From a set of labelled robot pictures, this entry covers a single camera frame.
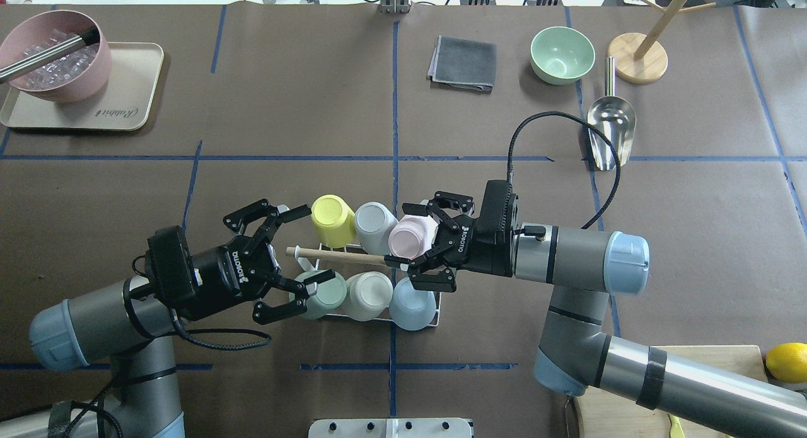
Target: pink bowl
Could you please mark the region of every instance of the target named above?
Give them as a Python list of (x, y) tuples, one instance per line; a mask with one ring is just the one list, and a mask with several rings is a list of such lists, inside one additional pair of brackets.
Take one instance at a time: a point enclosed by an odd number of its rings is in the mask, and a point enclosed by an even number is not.
[[(83, 33), (93, 25), (98, 27), (98, 24), (89, 16), (76, 11), (58, 9), (37, 14), (17, 25), (8, 34), (3, 44), (0, 44), (0, 67), (6, 67), (23, 59), (23, 50), (26, 48), (48, 41), (53, 28), (58, 28), (64, 33)], [(98, 27), (98, 33), (101, 35), (98, 55), (90, 62), (87, 70), (78, 74), (70, 82), (44, 90), (26, 88), (24, 77), (11, 80), (9, 84), (31, 96), (53, 102), (74, 102), (92, 96), (107, 83), (110, 70), (112, 70), (112, 54), (109, 51), (109, 44), (100, 27)]]

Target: cutting board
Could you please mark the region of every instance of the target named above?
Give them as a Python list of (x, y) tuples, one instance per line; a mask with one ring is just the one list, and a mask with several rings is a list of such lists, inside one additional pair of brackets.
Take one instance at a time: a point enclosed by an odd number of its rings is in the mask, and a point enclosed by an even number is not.
[[(658, 347), (718, 369), (766, 381), (762, 355), (756, 345), (710, 345)], [(648, 410), (634, 401), (589, 387), (574, 399), (580, 438), (642, 437), (669, 438), (670, 419), (662, 410)], [(724, 434), (681, 420), (686, 438), (724, 438)]]

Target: gray cloth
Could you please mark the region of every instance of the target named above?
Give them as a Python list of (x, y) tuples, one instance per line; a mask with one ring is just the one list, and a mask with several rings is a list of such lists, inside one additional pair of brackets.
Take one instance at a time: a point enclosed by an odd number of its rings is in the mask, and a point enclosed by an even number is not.
[(496, 81), (496, 44), (438, 36), (429, 79), (490, 93)]

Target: round wooden base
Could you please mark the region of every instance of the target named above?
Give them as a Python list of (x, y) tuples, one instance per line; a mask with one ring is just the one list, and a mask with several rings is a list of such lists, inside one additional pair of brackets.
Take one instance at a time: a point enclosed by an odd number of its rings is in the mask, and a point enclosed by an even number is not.
[(608, 45), (608, 55), (617, 60), (617, 75), (620, 79), (632, 84), (649, 84), (664, 76), (668, 58), (658, 41), (651, 45), (643, 59), (634, 58), (634, 53), (644, 40), (645, 35), (641, 33), (623, 33)]

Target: green bowl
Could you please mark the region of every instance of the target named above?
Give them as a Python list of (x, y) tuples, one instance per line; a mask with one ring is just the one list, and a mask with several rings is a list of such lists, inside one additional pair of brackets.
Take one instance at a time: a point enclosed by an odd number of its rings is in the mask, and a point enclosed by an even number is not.
[(573, 84), (594, 66), (594, 45), (574, 28), (544, 28), (530, 45), (530, 64), (547, 84)]

